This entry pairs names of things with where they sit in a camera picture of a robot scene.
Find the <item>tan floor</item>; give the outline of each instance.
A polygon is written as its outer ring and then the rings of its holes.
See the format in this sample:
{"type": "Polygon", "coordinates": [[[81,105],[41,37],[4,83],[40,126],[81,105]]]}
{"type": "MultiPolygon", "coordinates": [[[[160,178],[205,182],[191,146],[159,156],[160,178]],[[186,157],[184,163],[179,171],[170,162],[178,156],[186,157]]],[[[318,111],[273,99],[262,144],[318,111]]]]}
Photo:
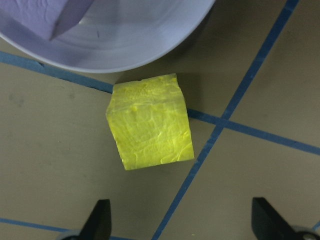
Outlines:
{"type": "MultiPolygon", "coordinates": [[[[81,74],[114,84],[177,73],[188,108],[219,117],[284,3],[218,0],[159,60],[81,74]]],[[[316,1],[299,3],[232,121],[320,147],[319,11],[316,1]]],[[[0,51],[27,56],[3,40],[0,51]]],[[[0,219],[78,229],[97,199],[109,198],[112,235],[150,239],[194,161],[125,171],[105,119],[110,94],[3,63],[0,73],[0,219]]],[[[197,156],[215,126],[192,118],[190,126],[197,156]]],[[[224,129],[160,239],[253,240],[255,196],[312,227],[319,172],[319,155],[224,129]]],[[[1,240],[58,234],[0,223],[1,240]]]]}

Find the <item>purple sponge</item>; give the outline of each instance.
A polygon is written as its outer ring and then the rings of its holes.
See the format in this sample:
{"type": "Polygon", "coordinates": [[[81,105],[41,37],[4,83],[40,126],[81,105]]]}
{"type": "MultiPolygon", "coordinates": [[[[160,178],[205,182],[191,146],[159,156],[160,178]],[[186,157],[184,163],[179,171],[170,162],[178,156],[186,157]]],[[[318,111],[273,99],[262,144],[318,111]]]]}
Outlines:
{"type": "Polygon", "coordinates": [[[0,0],[0,10],[46,40],[80,22],[94,0],[0,0]]]}

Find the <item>yellow cube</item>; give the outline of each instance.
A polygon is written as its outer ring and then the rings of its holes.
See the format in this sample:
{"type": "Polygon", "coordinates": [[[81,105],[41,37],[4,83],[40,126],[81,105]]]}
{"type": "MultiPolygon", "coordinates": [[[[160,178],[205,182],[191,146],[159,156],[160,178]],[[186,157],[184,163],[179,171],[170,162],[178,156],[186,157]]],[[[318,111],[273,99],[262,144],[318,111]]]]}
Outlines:
{"type": "Polygon", "coordinates": [[[115,84],[106,118],[126,170],[194,158],[176,74],[115,84]]]}

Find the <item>bowl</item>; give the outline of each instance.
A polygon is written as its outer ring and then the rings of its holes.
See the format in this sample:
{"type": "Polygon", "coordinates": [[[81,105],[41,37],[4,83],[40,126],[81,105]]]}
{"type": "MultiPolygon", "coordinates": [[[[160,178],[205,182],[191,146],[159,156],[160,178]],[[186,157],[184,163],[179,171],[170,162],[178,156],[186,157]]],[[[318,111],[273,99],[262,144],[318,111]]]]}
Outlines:
{"type": "Polygon", "coordinates": [[[95,0],[78,25],[48,41],[0,12],[0,37],[59,68],[114,73],[148,64],[179,45],[215,0],[95,0]]]}

